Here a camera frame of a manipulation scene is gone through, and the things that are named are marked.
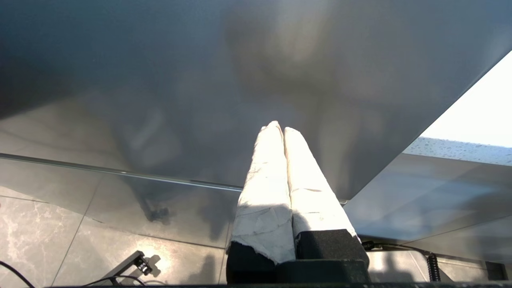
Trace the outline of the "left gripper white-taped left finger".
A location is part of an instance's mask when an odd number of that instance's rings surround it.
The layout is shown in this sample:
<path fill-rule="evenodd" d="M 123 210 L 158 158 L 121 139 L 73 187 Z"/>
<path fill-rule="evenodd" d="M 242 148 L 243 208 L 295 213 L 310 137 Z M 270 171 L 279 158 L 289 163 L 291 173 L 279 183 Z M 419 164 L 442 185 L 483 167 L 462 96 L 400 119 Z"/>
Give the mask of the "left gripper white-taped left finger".
<path fill-rule="evenodd" d="M 277 121 L 257 135 L 226 255 L 229 284 L 273 283 L 276 266 L 296 259 L 284 135 Z"/>

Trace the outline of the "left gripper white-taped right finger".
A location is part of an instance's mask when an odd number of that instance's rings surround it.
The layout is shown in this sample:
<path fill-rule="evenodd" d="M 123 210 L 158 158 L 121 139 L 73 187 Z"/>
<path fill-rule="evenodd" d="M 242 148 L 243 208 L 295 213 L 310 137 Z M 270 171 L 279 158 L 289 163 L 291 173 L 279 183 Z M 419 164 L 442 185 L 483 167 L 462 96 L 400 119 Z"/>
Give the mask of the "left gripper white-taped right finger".
<path fill-rule="evenodd" d="M 298 130 L 287 127 L 284 145 L 297 259 L 368 263 L 355 228 L 305 138 Z"/>

